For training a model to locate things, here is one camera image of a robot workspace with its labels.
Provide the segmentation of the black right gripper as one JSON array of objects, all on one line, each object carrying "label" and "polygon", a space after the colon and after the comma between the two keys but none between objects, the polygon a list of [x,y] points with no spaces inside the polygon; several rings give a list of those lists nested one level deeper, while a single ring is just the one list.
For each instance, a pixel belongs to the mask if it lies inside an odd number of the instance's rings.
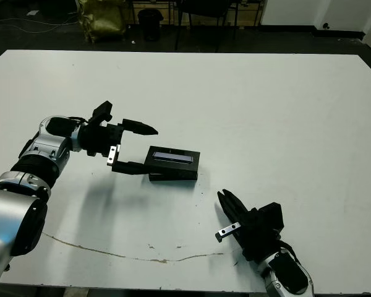
[{"label": "black right gripper", "polygon": [[233,235],[247,261],[261,262],[279,251],[280,209],[247,210],[242,201],[227,189],[218,191],[217,196],[224,214],[232,223],[216,232],[218,242]]}]

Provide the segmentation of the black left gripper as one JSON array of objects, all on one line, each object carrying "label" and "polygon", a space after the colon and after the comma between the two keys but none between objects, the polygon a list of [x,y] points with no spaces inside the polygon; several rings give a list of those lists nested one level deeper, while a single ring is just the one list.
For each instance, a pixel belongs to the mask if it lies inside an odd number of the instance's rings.
[{"label": "black left gripper", "polygon": [[[108,157],[111,147],[119,145],[123,131],[130,131],[143,136],[158,135],[158,131],[140,121],[123,119],[122,125],[107,124],[107,126],[87,124],[79,132],[79,145],[90,157],[98,153],[102,157]],[[149,167],[143,163],[116,161],[112,165],[112,171],[128,175],[148,174]]]}]

